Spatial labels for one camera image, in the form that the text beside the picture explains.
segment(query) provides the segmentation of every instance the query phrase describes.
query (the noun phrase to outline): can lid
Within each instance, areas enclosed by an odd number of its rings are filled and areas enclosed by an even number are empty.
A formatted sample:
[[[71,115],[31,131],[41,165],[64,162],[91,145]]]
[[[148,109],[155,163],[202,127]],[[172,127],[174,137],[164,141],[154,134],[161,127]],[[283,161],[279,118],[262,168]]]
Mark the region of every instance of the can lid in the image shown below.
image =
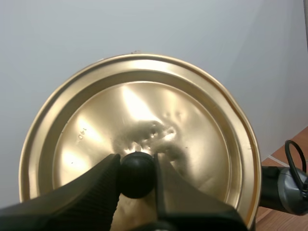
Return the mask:
[[[251,227],[261,165],[247,118],[208,73],[161,55],[98,61],[49,97],[23,146],[20,200],[67,184],[110,153],[134,151],[164,152],[188,182],[234,206]],[[121,195],[112,230],[155,218],[153,194]]]

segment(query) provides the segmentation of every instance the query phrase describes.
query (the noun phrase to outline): black rubber ball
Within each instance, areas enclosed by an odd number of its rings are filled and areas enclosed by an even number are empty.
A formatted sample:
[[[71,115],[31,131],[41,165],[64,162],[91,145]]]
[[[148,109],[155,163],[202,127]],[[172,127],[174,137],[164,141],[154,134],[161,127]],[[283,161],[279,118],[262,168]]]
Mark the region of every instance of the black rubber ball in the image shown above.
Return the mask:
[[[118,172],[120,192],[129,198],[146,196],[155,184],[155,166],[153,158],[146,153],[134,152],[121,161]]]

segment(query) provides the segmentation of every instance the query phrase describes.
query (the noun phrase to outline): wooden surface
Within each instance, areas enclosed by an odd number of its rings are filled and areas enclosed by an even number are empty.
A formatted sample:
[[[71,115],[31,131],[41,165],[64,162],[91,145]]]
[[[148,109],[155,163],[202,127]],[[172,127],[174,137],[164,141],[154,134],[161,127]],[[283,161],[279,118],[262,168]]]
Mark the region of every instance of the wooden surface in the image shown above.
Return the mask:
[[[297,134],[292,140],[300,146],[306,160],[308,160],[308,127]],[[295,148],[291,148],[291,153],[295,165],[301,168],[301,160]],[[272,156],[288,164],[284,153],[284,146],[278,149]],[[262,165],[281,166],[270,158],[264,160]],[[308,231],[308,215],[299,217],[263,207],[259,207],[258,209],[256,222],[257,231]]]

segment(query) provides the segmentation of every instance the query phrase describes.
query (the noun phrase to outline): gold metal lid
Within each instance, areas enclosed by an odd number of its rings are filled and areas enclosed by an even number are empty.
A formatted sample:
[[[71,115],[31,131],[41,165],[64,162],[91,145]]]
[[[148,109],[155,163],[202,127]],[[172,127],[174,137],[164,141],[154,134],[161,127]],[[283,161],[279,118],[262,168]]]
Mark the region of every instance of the gold metal lid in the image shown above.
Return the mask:
[[[23,146],[20,200],[67,184],[111,153],[133,151],[165,153],[188,182],[234,206],[251,227],[261,165],[249,122],[208,73],[161,55],[98,61],[49,97]],[[155,215],[152,193],[142,199],[121,195],[112,230]]]

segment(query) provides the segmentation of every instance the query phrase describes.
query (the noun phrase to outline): can rim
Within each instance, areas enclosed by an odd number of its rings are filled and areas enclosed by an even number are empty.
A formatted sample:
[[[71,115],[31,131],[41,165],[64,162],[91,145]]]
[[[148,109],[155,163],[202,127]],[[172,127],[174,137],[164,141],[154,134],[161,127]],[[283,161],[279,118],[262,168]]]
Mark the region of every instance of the can rim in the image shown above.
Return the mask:
[[[247,119],[247,117],[245,116],[244,112],[242,111],[242,109],[239,107],[239,105],[237,104],[237,102],[234,100],[234,98],[232,97],[232,95],[229,93],[229,91],[220,83],[218,82],[215,78],[213,78],[210,74],[208,74],[206,71],[200,69],[199,67],[196,67],[188,62],[176,59],[176,58],[172,58],[172,57],[168,57],[168,56],[163,56],[163,55],[155,55],[155,54],[127,54],[127,55],[120,55],[120,56],[114,56],[111,58],[107,58],[107,59],[103,59],[100,61],[97,61],[91,65],[88,65],[87,67],[85,67],[84,69],[78,71],[77,73],[75,73],[74,75],[72,75],[67,81],[65,81],[62,85],[60,85],[51,95],[50,97],[46,100],[46,102],[43,104],[43,106],[41,107],[41,109],[39,110],[38,114],[36,115],[32,125],[30,126],[30,129],[26,135],[26,139],[21,151],[21,157],[20,157],[20,163],[19,163],[19,197],[20,197],[20,201],[25,201],[27,199],[29,199],[30,197],[27,196],[26,188],[29,188],[29,183],[25,182],[25,178],[29,177],[29,176],[25,176],[24,173],[28,172],[28,160],[29,160],[29,156],[30,156],[30,149],[32,146],[32,141],[36,135],[37,129],[42,121],[42,119],[44,118],[44,116],[46,115],[46,113],[48,112],[48,110],[50,109],[51,105],[55,102],[55,100],[57,99],[57,97],[61,94],[61,92],[66,89],[67,87],[70,86],[70,84],[72,82],[74,82],[74,80],[80,76],[82,73],[91,70],[94,67],[97,67],[99,65],[102,64],[107,64],[107,63],[113,63],[122,59],[127,59],[127,58],[132,58],[132,59],[144,59],[144,58],[148,58],[148,59],[155,59],[155,60],[167,60],[168,62],[174,63],[176,65],[180,65],[183,66],[185,68],[190,69],[193,72],[197,72],[202,76],[205,76],[207,80],[209,80],[213,85],[215,85],[217,87],[217,89],[221,92],[221,94],[225,97],[225,99],[228,101],[228,103],[230,104],[230,106],[233,108],[234,112],[237,114],[238,118],[240,119],[240,121],[242,122],[248,138],[250,140],[250,143],[253,147],[253,159],[254,159],[254,164],[255,164],[255,168],[257,169],[257,171],[254,174],[255,177],[255,182],[254,182],[254,195],[253,198],[254,200],[251,201],[251,205],[250,205],[250,211],[249,214],[251,217],[250,220],[248,222],[246,222],[246,225],[248,227],[252,226],[252,223],[254,222],[253,218],[257,212],[257,207],[259,204],[259,197],[260,197],[260,188],[261,188],[261,161],[260,161],[260,155],[259,155],[259,150],[258,150],[258,145],[257,145],[257,140],[256,137],[254,135],[253,129]]]

